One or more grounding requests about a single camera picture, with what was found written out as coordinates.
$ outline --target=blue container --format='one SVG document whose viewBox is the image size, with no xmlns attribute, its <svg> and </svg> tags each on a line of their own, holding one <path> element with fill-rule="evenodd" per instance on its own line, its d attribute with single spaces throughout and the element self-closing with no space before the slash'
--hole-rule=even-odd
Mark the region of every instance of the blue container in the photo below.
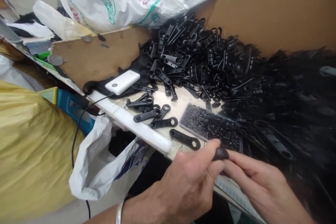
<svg viewBox="0 0 336 224">
<path fill-rule="evenodd" d="M 69 93 L 66 90 L 58 89 L 57 90 L 57 106 L 61 108 L 68 116 L 70 116 L 78 125 L 79 118 L 83 112 L 80 107 L 80 97 Z M 87 136 L 95 124 L 93 118 L 90 117 L 88 112 L 85 112 L 82 120 L 80 122 L 79 128 L 85 136 Z"/>
</svg>

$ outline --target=floor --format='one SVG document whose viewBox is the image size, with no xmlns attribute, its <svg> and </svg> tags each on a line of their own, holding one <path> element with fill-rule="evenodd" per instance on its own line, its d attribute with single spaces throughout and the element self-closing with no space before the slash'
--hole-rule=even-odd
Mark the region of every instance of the floor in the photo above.
<svg viewBox="0 0 336 224">
<path fill-rule="evenodd" d="M 136 181 L 139 174 L 139 169 L 141 169 L 140 166 L 125 174 L 119 180 L 113 182 L 108 193 L 100 200 L 89 201 L 91 216 L 93 217 L 105 209 L 121 202 L 125 198 L 133 183 Z M 89 216 L 86 202 L 82 200 L 75 200 L 57 212 L 50 213 L 36 220 L 23 222 L 21 224 L 82 224 L 88 220 L 88 218 Z"/>
</svg>

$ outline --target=wrist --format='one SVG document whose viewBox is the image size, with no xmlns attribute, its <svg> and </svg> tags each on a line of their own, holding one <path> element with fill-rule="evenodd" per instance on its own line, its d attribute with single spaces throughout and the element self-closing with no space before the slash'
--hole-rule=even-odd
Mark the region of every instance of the wrist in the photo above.
<svg viewBox="0 0 336 224">
<path fill-rule="evenodd" d="M 167 219 L 165 205 L 147 191 L 124 202 L 122 224 L 162 224 Z"/>
</svg>

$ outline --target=green object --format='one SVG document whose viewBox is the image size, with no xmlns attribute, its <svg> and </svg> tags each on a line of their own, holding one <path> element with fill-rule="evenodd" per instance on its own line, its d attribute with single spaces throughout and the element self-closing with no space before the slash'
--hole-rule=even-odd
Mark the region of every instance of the green object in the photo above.
<svg viewBox="0 0 336 224">
<path fill-rule="evenodd" d="M 51 68 L 52 70 L 55 70 L 57 71 L 53 65 L 49 64 L 48 62 L 44 61 L 44 59 L 46 59 L 48 56 L 50 55 L 50 52 L 45 52 L 45 53 L 42 53 L 42 54 L 39 54 L 38 57 L 39 58 L 36 58 L 35 56 L 34 59 L 36 59 L 38 62 L 40 62 L 42 65 L 45 65 L 46 67 L 49 67 Z"/>
<path fill-rule="evenodd" d="M 46 98 L 52 104 L 57 103 L 57 87 L 52 87 L 49 89 L 38 91 L 37 93 Z"/>
</svg>

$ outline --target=white power bank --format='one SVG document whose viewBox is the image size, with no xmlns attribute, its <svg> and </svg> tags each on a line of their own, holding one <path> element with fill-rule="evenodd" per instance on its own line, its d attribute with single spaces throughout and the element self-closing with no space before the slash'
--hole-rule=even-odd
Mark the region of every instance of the white power bank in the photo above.
<svg viewBox="0 0 336 224">
<path fill-rule="evenodd" d="M 107 90 L 115 93 L 116 95 L 121 95 L 126 89 L 132 86 L 132 84 L 139 79 L 140 74 L 128 70 L 126 73 L 123 73 L 122 75 L 107 83 L 105 87 Z"/>
</svg>

